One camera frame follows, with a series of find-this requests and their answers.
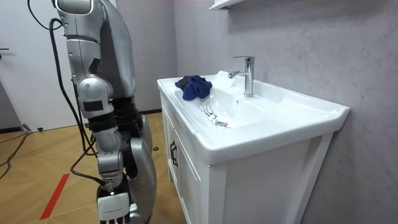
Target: red floor line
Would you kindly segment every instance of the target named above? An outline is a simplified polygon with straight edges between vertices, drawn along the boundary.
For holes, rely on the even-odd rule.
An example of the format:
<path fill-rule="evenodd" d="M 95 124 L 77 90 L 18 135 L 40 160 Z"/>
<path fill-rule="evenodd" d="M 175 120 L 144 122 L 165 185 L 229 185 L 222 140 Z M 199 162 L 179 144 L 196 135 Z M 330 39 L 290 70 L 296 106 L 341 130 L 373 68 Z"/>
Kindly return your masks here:
<path fill-rule="evenodd" d="M 42 216 L 40 217 L 40 220 L 46 219 L 50 217 L 52 210 L 54 209 L 55 204 L 57 203 L 58 198 L 61 195 L 61 192 L 63 190 L 63 187 L 67 183 L 68 177 L 70 174 L 63 174 L 61 177 L 60 182 L 58 183 L 57 188 L 55 188 L 54 193 L 52 194 L 46 208 L 43 211 Z"/>

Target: blue towel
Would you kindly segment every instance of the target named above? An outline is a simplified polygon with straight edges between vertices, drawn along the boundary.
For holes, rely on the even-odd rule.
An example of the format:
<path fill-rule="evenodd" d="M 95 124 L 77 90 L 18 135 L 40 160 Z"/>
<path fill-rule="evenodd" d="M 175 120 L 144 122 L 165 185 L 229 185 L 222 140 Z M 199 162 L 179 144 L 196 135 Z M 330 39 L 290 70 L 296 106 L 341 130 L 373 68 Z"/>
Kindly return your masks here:
<path fill-rule="evenodd" d="M 184 76 L 180 81 L 175 83 L 183 91 L 182 98 L 190 101 L 197 96 L 201 99 L 206 98 L 210 94 L 210 89 L 213 86 L 211 82 L 200 77 L 199 75 Z"/>

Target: faucet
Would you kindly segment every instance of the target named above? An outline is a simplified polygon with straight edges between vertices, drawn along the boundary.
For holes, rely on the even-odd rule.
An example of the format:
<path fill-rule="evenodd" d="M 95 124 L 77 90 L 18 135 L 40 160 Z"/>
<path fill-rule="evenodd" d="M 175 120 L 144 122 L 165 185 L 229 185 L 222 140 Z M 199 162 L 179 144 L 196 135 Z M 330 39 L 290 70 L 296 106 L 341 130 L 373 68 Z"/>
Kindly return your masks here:
<path fill-rule="evenodd" d="M 254 96 L 254 57 L 240 56 L 233 58 L 244 58 L 244 70 L 228 73 L 229 78 L 235 78 L 237 75 L 244 76 L 244 96 Z"/>

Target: white sink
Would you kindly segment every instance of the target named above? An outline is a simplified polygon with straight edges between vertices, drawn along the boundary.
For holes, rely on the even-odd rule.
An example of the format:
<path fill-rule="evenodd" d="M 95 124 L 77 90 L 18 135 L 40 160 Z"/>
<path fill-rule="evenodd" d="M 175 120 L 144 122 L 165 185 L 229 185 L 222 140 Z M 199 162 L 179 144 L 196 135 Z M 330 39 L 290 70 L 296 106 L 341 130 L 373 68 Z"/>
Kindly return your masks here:
<path fill-rule="evenodd" d="M 203 77 L 213 84 L 205 99 L 183 100 L 174 85 L 181 78 L 158 80 L 158 85 L 210 165 L 333 133 L 349 113 L 347 106 L 259 81 L 254 97 L 246 98 L 244 77 L 231 80 L 223 71 Z"/>

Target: wooden floor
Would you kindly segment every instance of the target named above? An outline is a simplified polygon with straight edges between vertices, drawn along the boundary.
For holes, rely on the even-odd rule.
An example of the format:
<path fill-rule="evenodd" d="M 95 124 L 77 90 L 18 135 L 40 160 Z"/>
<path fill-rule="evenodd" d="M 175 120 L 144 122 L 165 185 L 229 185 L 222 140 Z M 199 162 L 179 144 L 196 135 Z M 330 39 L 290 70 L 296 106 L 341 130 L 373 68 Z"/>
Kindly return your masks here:
<path fill-rule="evenodd" d="M 162 114 L 147 115 L 152 130 L 157 174 L 157 195 L 152 224 L 186 223 L 173 182 L 169 182 L 164 147 Z M 20 135 L 0 134 L 0 142 Z M 12 154 L 22 138 L 0 144 L 0 161 Z M 72 224 L 99 223 L 96 213 L 96 189 L 92 180 L 71 174 L 55 204 L 50 218 L 40 220 L 61 176 L 81 154 L 76 126 L 31 134 L 11 161 L 11 169 L 0 180 L 0 223 Z M 6 166 L 0 168 L 0 175 Z M 96 159 L 86 156 L 77 171 L 98 175 Z"/>

